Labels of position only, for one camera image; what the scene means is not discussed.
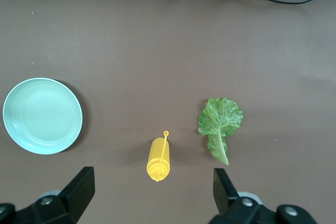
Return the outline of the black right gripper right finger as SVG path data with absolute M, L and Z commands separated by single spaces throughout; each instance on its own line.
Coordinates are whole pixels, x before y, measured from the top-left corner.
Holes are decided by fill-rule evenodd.
M 223 168 L 214 169 L 213 196 L 218 215 L 210 223 L 316 223 L 299 206 L 284 204 L 272 211 L 257 195 L 238 192 Z

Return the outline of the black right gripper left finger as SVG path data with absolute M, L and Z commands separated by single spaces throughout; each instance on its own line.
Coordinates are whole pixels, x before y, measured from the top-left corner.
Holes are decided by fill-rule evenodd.
M 16 210 L 1 203 L 1 223 L 77 223 L 95 195 L 94 168 L 84 167 L 57 195 L 40 197 Z

